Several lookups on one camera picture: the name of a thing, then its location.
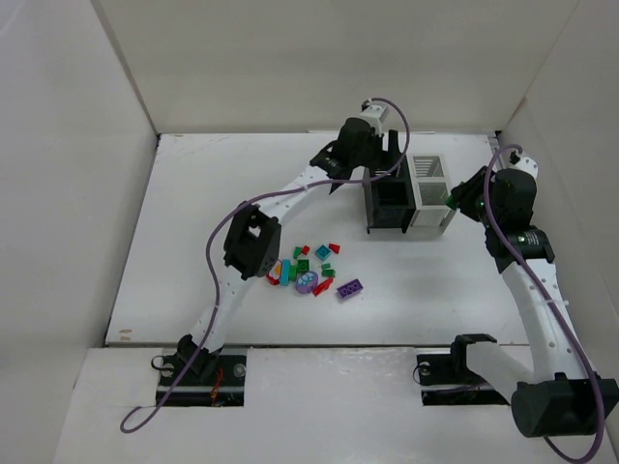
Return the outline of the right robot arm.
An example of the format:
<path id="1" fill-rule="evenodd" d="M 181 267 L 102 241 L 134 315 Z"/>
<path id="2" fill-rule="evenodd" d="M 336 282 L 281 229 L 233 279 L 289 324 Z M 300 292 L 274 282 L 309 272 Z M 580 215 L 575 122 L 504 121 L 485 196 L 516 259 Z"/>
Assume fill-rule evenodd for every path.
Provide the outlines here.
<path id="1" fill-rule="evenodd" d="M 618 402 L 618 386 L 584 368 L 574 344 L 547 234 L 532 225 L 536 179 L 482 167 L 451 191 L 449 205 L 483 225 L 486 249 L 516 302 L 532 368 L 509 359 L 486 335 L 464 336 L 462 368 L 487 381 L 527 438 L 594 435 Z"/>

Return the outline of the purple round paw lego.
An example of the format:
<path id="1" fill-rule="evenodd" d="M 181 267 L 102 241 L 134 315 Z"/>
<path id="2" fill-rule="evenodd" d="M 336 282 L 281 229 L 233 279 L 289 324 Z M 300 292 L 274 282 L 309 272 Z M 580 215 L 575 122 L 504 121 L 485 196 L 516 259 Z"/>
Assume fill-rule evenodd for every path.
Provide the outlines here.
<path id="1" fill-rule="evenodd" d="M 295 289 L 299 294 L 307 295 L 314 291 L 319 284 L 319 275 L 314 271 L 308 271 L 297 277 Z"/>

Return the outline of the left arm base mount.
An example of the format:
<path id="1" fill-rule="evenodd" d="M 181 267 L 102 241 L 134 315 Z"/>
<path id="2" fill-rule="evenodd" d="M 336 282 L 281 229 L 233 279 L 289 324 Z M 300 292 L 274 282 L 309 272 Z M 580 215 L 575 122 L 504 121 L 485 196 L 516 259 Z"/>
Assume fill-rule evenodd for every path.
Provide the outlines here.
<path id="1" fill-rule="evenodd" d="M 215 368 L 206 380 L 189 371 L 163 404 L 164 407 L 243 407 L 248 350 L 224 347 Z M 169 351 L 151 360 L 159 373 L 156 402 L 167 394 L 182 365 Z"/>

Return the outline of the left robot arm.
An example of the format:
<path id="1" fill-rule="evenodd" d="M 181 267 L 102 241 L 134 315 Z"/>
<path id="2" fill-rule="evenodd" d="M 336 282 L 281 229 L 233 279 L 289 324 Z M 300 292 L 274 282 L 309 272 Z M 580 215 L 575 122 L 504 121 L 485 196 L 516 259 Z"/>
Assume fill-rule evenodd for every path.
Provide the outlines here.
<path id="1" fill-rule="evenodd" d="M 382 134 L 362 117 L 345 121 L 338 138 L 323 147 L 309 165 L 282 190 L 246 200 L 216 229 L 228 225 L 223 241 L 224 273 L 217 275 L 211 259 L 213 237 L 207 240 L 205 257 L 215 283 L 215 301 L 177 344 L 175 358 L 184 372 L 205 378 L 215 369 L 229 325 L 251 286 L 266 276 L 280 257 L 283 227 L 313 201 L 353 184 L 358 167 L 375 169 L 378 180 L 403 163 L 398 132 Z"/>

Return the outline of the red flower lego brick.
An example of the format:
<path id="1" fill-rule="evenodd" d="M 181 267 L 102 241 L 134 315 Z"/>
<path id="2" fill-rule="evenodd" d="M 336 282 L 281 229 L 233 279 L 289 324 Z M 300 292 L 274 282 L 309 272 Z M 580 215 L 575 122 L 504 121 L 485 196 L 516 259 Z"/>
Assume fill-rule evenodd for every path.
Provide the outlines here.
<path id="1" fill-rule="evenodd" d="M 282 262 L 278 259 L 269 273 L 266 275 L 267 280 L 272 285 L 279 285 L 281 280 Z"/>

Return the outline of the long teal lego brick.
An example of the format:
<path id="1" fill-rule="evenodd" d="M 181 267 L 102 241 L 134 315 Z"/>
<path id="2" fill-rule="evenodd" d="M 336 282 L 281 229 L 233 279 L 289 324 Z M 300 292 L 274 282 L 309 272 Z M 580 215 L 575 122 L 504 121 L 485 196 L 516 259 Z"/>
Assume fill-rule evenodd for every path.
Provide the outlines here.
<path id="1" fill-rule="evenodd" d="M 297 278 L 297 266 L 289 259 L 284 259 L 281 265 L 280 284 L 287 286 Z"/>

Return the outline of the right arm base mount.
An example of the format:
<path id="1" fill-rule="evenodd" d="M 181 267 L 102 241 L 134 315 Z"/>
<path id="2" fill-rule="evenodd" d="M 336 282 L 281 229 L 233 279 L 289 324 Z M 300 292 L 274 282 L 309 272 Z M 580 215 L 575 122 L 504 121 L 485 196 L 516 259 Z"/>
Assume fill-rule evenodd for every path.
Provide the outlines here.
<path id="1" fill-rule="evenodd" d="M 497 343 L 484 333 L 460 334 L 448 352 L 417 355 L 413 379 L 422 388 L 424 406 L 507 406 L 508 401 L 479 374 L 468 368 L 467 348 Z"/>

